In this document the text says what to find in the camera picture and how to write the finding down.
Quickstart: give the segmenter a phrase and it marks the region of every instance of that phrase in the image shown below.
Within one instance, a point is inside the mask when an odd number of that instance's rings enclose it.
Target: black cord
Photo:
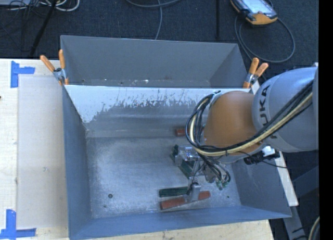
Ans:
[[[135,5],[137,7],[142,7],[142,8],[158,8],[158,7],[166,7],[166,6],[170,6],[172,4],[175,4],[181,0],[173,0],[173,1],[169,1],[169,2],[165,2],[165,3],[159,3],[159,4],[156,4],[156,5],[141,5],[141,4],[137,4],[137,3],[134,3],[130,0],[126,0],[128,3],[132,4],[132,5]]]
[[[129,2],[129,3],[131,3],[131,4],[133,4],[134,6],[142,7],[142,5],[130,2],[128,0],[126,0],[126,1]],[[160,6],[159,9],[160,9],[160,23],[158,25],[158,30],[157,30],[157,33],[156,33],[156,36],[155,36],[155,40],[158,38],[158,36],[160,34],[161,27],[162,27],[162,19],[163,19],[162,6]]]
[[[141,7],[141,8],[159,8],[160,9],[160,23],[159,23],[158,30],[157,30],[157,33],[155,36],[155,40],[157,40],[161,27],[162,27],[162,20],[163,20],[162,7],[170,6],[172,4],[179,2],[180,0],[173,0],[173,1],[165,2],[165,3],[161,3],[160,0],[157,0],[158,4],[155,4],[155,5],[141,5],[141,4],[134,3],[130,0],[126,0],[126,1],[134,6]]]
[[[238,151],[238,152],[243,153],[243,154],[245,154],[245,155],[247,155],[247,156],[249,156],[251,158],[255,158],[253,155],[247,154],[246,152],[243,152],[243,151]],[[267,161],[264,161],[264,160],[259,160],[259,162],[263,162],[265,164],[268,164],[268,165],[271,165],[271,166],[274,166],[274,167],[277,167],[277,168],[287,169],[287,167],[285,167],[285,166],[279,166],[279,165],[271,164],[271,163],[269,163]]]
[[[270,127],[270,125],[275,122],[290,106],[291,104],[293,104],[295,102],[295,100],[298,100],[298,99],[301,99],[303,100],[305,98],[305,96],[310,93],[312,91],[312,84],[313,84],[313,81],[310,81],[307,85],[304,86],[304,88],[299,91],[265,126],[263,126],[263,128],[261,130],[259,130],[253,137],[243,141],[243,142],[240,142],[238,144],[234,144],[234,145],[231,145],[231,146],[228,146],[228,147],[224,147],[224,148],[218,148],[216,146],[209,146],[209,145],[200,145],[198,144],[198,141],[195,139],[195,142],[193,142],[189,135],[188,135],[188,126],[189,126],[189,123],[191,121],[191,119],[193,118],[194,115],[197,115],[196,118],[198,118],[198,113],[199,111],[203,111],[204,110],[204,107],[206,107],[206,104],[202,104],[201,103],[208,99],[208,101],[211,100],[212,96],[214,94],[211,94],[209,96],[206,96],[204,97],[196,106],[195,108],[195,111],[193,112],[193,114],[189,117],[189,119],[187,120],[186,122],[186,126],[185,126],[185,134],[186,134],[186,138],[187,140],[191,143],[192,146],[194,147],[197,147],[199,149],[202,149],[204,151],[208,151],[208,152],[215,152],[215,151],[228,151],[229,149],[232,149],[232,148],[237,148],[238,146],[241,146],[241,145],[244,145],[254,139],[256,139],[257,137],[259,137],[262,133],[264,133],[266,130],[268,130],[268,128]],[[291,120],[293,120],[297,115],[295,115],[294,117],[292,117],[288,122],[290,122]]]
[[[250,60],[252,60],[253,57],[257,57],[259,58],[260,60],[262,61],[265,61],[265,62],[270,62],[270,63],[282,63],[282,62],[286,62],[288,61],[295,53],[295,50],[296,50],[296,43],[295,43],[295,39],[294,39],[294,36],[293,34],[291,33],[290,29],[287,27],[287,25],[280,19],[278,18],[277,21],[279,21],[288,31],[290,37],[291,37],[291,40],[292,40],[292,51],[290,53],[290,55],[285,58],[285,59],[282,59],[282,60],[271,60],[271,59],[267,59],[267,58],[263,58],[261,56],[259,56],[258,54],[254,53],[244,42],[242,36],[241,36],[241,29],[242,29],[242,26],[246,23],[245,21],[239,26],[239,29],[237,31],[237,19],[238,19],[238,15],[236,16],[235,18],[235,33],[236,33],[236,37],[237,37],[237,40],[238,42],[240,43],[241,47],[243,48],[244,52],[246,53],[246,55],[248,56],[248,58]]]

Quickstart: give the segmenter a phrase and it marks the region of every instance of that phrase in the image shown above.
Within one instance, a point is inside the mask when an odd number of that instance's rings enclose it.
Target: brown object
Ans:
[[[185,128],[176,128],[176,136],[185,136]]]
[[[277,20],[277,17],[274,18],[274,19],[270,19],[268,16],[266,16],[263,13],[253,14],[253,17],[254,17],[255,21],[252,21],[247,17],[245,19],[248,20],[251,24],[254,24],[254,25],[269,24],[269,23],[272,23],[272,22]]]
[[[254,74],[258,65],[259,65],[259,59],[258,58],[253,58],[250,69],[249,69],[249,73]]]
[[[259,66],[259,68],[258,68],[258,70],[255,72],[255,75],[257,76],[257,77],[260,77],[263,73],[264,73],[264,71],[266,70],[268,68],[268,63],[263,63],[263,64],[261,64],[260,66]]]
[[[64,58],[64,56],[63,56],[63,51],[62,51],[62,49],[59,50],[59,61],[60,61],[60,67],[61,67],[62,69],[64,69],[65,66],[66,66],[66,64],[65,64],[65,58]]]
[[[209,109],[203,132],[206,145],[223,148],[254,136],[257,131],[252,122],[253,98],[253,94],[244,91],[231,91],[221,95]],[[254,144],[242,152],[249,153],[257,147]]]
[[[66,67],[65,63],[65,57],[63,56],[63,50],[59,50],[59,61],[60,61],[60,67],[61,69],[64,69]],[[68,77],[65,79],[65,84],[69,84],[69,79]]]
[[[53,66],[53,64],[44,55],[41,55],[40,59],[51,72],[53,72],[56,69]]]
[[[210,197],[210,192],[209,191],[202,191],[199,194],[198,200],[207,199],[209,197]],[[170,208],[174,208],[174,207],[184,205],[186,203],[187,202],[185,201],[185,199],[183,197],[177,197],[177,198],[172,198],[172,199],[168,199],[168,200],[160,202],[160,208],[162,210],[163,209],[170,209]]]

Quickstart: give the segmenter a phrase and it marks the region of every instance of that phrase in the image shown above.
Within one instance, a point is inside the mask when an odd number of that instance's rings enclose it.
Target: black cable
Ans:
[[[41,38],[42,38],[42,35],[43,35],[44,30],[45,30],[45,28],[46,28],[46,26],[47,26],[47,24],[48,24],[48,21],[50,20],[51,15],[52,15],[52,13],[53,13],[55,7],[56,7],[57,1],[58,1],[58,0],[53,0],[52,5],[51,5],[51,8],[50,8],[49,12],[47,13],[47,16],[46,16],[46,18],[45,18],[45,20],[44,20],[44,22],[43,22],[43,24],[42,24],[42,27],[41,27],[40,30],[38,31],[38,34],[37,34],[37,36],[36,36],[36,38],[35,38],[35,41],[34,41],[34,43],[32,44],[32,48],[31,48],[31,51],[30,51],[30,57],[33,56],[33,54],[35,53],[35,51],[36,51],[36,49],[37,49],[37,46],[38,46],[38,44],[39,44],[39,42],[40,42],[40,40],[41,40]]]
[[[307,93],[310,93],[311,91],[312,91],[312,84],[313,84],[313,81],[310,81],[307,85],[305,85],[304,86],[304,88],[301,90],[301,91],[299,91],[265,126],[263,126],[263,128],[261,129],[261,130],[259,130],[253,137],[251,137],[251,138],[249,138],[249,139],[247,139],[247,140],[245,140],[245,141],[243,141],[243,142],[240,142],[240,143],[237,143],[237,144],[234,144],[234,145],[231,145],[231,146],[228,146],[228,147],[224,147],[224,148],[218,148],[218,147],[216,147],[216,146],[209,146],[209,145],[200,145],[200,144],[197,144],[196,142],[194,143],[191,139],[190,139],[190,137],[189,137],[189,135],[188,135],[188,125],[189,125],[189,123],[190,123],[190,121],[191,121],[191,119],[193,118],[193,116],[195,115],[195,114],[197,114],[198,113],[198,109],[199,109],[199,106],[200,106],[200,104],[205,100],[205,99],[208,99],[208,100],[211,100],[211,98],[212,98],[212,95],[213,94],[211,94],[211,95],[209,95],[210,96],[210,98],[208,98],[208,97],[204,97],[198,104],[197,104],[197,107],[195,108],[195,111],[193,112],[193,114],[189,117],[189,119],[187,120],[187,122],[186,122],[186,126],[185,126],[185,134],[186,134],[186,138],[187,138],[187,140],[191,143],[191,145],[192,146],[194,146],[194,147],[197,147],[197,148],[199,148],[199,149],[202,149],[202,150],[204,150],[204,151],[208,151],[208,152],[215,152],[215,151],[228,151],[229,149],[232,149],[232,148],[237,148],[238,146],[241,146],[241,145],[244,145],[244,144],[246,144],[246,143],[248,143],[248,142],[250,142],[250,141],[252,141],[252,140],[254,140],[254,139],[256,139],[258,136],[260,136],[263,132],[265,132],[266,130],[268,130],[268,127],[273,123],[273,122],[275,122],[278,118],[279,118],[279,116],[280,115],[282,115],[289,107],[290,107],[290,105],[295,101],[295,100],[297,100],[299,97],[301,97],[302,99],[305,97],[305,95],[307,94]]]
[[[243,151],[238,151],[238,152],[243,153],[243,154],[245,154],[245,155],[247,155],[247,156],[249,156],[251,158],[255,158],[253,155],[247,154],[246,152],[243,152]],[[263,162],[265,164],[268,164],[268,165],[271,165],[271,166],[274,166],[274,167],[277,167],[277,168],[287,169],[287,167],[285,167],[285,166],[279,166],[279,165],[271,164],[271,163],[269,163],[267,161],[264,161],[264,160],[259,160],[259,162]]]
[[[159,4],[155,4],[155,5],[141,5],[141,4],[137,4],[137,3],[134,3],[130,0],[126,0],[128,3],[132,4],[132,5],[135,5],[137,7],[142,7],[142,8],[158,8],[158,7],[165,7],[165,6],[169,6],[169,5],[172,5],[172,4],[175,4],[181,0],[173,0],[173,1],[169,1],[169,2],[165,2],[165,3],[159,3]]]
[[[162,7],[166,7],[166,6],[175,4],[175,3],[179,2],[180,0],[173,0],[173,1],[165,2],[165,3],[161,3],[160,0],[157,0],[158,4],[155,4],[155,5],[141,5],[141,4],[134,3],[130,0],[126,0],[126,1],[134,6],[141,7],[141,8],[159,8],[160,9],[160,23],[159,23],[158,30],[157,30],[157,33],[155,36],[155,40],[157,40],[161,27],[162,27],[162,20],[163,20]]]
[[[269,1],[269,4],[271,5],[271,7],[273,8],[273,3],[271,0],[267,0]],[[269,59],[265,59],[265,58],[262,58],[260,56],[258,56],[257,54],[255,54],[244,42],[243,38],[241,37],[241,28],[243,26],[243,24],[245,23],[245,21],[240,25],[239,27],[239,32],[237,32],[237,19],[238,19],[238,15],[236,16],[235,18],[235,33],[236,33],[236,37],[237,37],[237,40],[238,42],[240,43],[241,47],[243,48],[244,52],[246,53],[246,55],[248,56],[248,58],[252,61],[253,57],[257,57],[259,59],[261,59],[262,61],[266,61],[266,62],[271,62],[271,63],[282,63],[282,62],[285,62],[287,60],[289,60],[295,53],[295,49],[296,49],[296,43],[295,43],[295,39],[294,39],[294,36],[292,34],[292,32],[290,31],[290,29],[287,27],[287,25],[280,19],[278,18],[277,21],[279,21],[287,30],[287,32],[289,33],[290,37],[291,37],[291,40],[292,40],[292,51],[291,51],[291,54],[285,58],[285,59],[282,59],[282,60],[269,60]]]
[[[189,194],[189,192],[191,191],[192,189],[192,185],[194,183],[194,177],[196,176],[196,174],[202,169],[202,167],[204,166],[204,163],[198,168],[198,170],[195,171],[195,173],[193,174],[193,179],[192,179],[192,182],[191,182],[191,185],[189,186],[189,188],[187,189],[187,192],[186,194]]]
[[[270,62],[270,63],[276,63],[276,64],[278,64],[278,63],[282,63],[282,62],[285,62],[285,61],[289,60],[289,59],[294,55],[294,53],[295,53],[295,49],[296,49],[295,39],[294,39],[294,37],[293,37],[293,35],[292,35],[290,29],[287,27],[287,25],[286,25],[286,24],[285,24],[280,18],[278,18],[277,21],[279,21],[279,22],[280,22],[280,23],[281,23],[281,24],[287,29],[288,33],[289,33],[290,36],[291,36],[291,40],[292,40],[292,51],[291,51],[290,55],[289,55],[287,58],[282,59],[282,60],[271,60],[271,59],[263,58],[263,57],[257,55],[256,53],[254,53],[254,52],[253,52],[253,51],[252,51],[252,50],[251,50],[251,49],[245,44],[245,42],[244,42],[244,40],[243,40],[243,38],[242,38],[242,36],[241,36],[241,29],[242,29],[242,26],[245,24],[245,21],[240,25],[240,27],[239,27],[239,32],[238,32],[238,40],[239,40],[239,42],[241,42],[241,45],[242,45],[243,49],[244,49],[244,50],[247,50],[248,52],[250,52],[250,53],[253,55],[253,57],[257,57],[257,58],[259,58],[259,59],[261,59],[262,61],[265,61],[265,62]]]

